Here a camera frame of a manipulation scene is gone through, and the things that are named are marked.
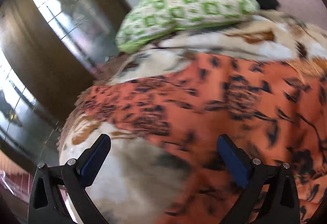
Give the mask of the wooden door with glass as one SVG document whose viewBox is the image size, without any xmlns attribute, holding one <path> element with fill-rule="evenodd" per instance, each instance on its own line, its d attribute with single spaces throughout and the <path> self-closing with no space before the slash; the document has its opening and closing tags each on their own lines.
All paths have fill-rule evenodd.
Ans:
<svg viewBox="0 0 327 224">
<path fill-rule="evenodd" d="M 118 57 L 125 0 L 1 0 L 1 51 L 20 81 L 58 122 Z"/>
</svg>

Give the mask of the beige leaf print blanket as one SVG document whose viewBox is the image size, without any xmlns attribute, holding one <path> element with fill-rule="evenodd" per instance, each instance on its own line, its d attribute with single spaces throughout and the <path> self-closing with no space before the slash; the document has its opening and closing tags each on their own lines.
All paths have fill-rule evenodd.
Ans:
<svg viewBox="0 0 327 224">
<path fill-rule="evenodd" d="M 326 60 L 326 29 L 281 12 L 261 11 L 251 21 L 227 28 L 174 32 L 150 41 L 100 86 L 180 72 L 200 53 L 258 62 Z M 59 153 L 60 164 L 80 156 L 103 133 L 111 137 L 111 150 L 87 188 L 90 198 L 110 223 L 159 223 L 184 193 L 190 164 L 134 132 L 82 113 L 82 107 Z"/>
</svg>

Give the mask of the green white checkered pillow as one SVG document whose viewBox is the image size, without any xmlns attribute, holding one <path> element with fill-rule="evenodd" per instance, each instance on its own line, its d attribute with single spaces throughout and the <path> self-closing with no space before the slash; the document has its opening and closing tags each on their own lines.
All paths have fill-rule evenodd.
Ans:
<svg viewBox="0 0 327 224">
<path fill-rule="evenodd" d="M 175 31 L 235 24 L 258 11 L 256 0 L 141 0 L 122 21 L 116 44 L 131 54 Z"/>
</svg>

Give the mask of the brown fringed bedsheet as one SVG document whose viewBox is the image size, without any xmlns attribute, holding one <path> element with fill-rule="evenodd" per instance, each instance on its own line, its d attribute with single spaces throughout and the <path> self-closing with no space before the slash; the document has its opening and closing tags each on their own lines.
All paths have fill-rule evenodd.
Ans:
<svg viewBox="0 0 327 224">
<path fill-rule="evenodd" d="M 119 72 L 122 71 L 122 69 L 130 60 L 130 57 L 131 55 L 120 52 L 118 54 L 118 57 L 113 58 L 109 62 L 102 65 L 100 67 L 100 75 L 96 77 L 96 80 L 93 81 L 93 84 L 85 91 L 83 91 L 80 95 L 78 95 L 77 100 L 74 104 L 75 108 L 66 119 L 64 127 L 62 128 L 62 132 L 58 137 L 57 150 L 59 151 L 59 153 L 61 152 L 62 146 L 64 144 L 66 136 L 70 131 L 70 128 L 73 126 L 78 116 L 78 112 L 80 111 L 80 108 L 83 104 L 86 95 L 90 93 L 91 87 L 94 85 L 104 85 L 105 83 L 110 82 L 113 78 L 116 77 L 117 74 L 119 74 Z"/>
</svg>

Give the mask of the orange black floral garment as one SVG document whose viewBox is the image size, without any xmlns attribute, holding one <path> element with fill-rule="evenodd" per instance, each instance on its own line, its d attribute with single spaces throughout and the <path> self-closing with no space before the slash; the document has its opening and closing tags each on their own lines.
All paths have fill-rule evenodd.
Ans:
<svg viewBox="0 0 327 224">
<path fill-rule="evenodd" d="M 96 85 L 82 113 L 188 162 L 184 193 L 159 223 L 219 223 L 240 190 L 216 153 L 226 134 L 250 157 L 290 164 L 308 223 L 326 197 L 326 60 L 258 62 L 196 54 L 180 72 Z"/>
</svg>

